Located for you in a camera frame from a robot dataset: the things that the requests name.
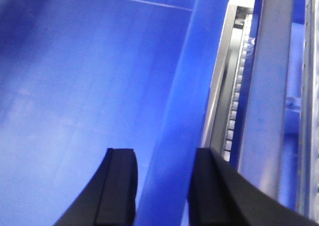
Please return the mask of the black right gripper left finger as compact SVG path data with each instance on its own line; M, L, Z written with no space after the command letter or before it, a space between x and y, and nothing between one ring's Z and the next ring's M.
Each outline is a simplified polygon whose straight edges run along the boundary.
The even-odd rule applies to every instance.
M55 225L131 226L137 187L134 150L109 148L94 176Z

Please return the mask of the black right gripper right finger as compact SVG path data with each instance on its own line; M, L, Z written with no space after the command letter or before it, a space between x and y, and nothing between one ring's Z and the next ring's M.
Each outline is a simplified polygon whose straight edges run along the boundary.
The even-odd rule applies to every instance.
M192 226L314 226L243 178L215 151L196 151L189 193Z

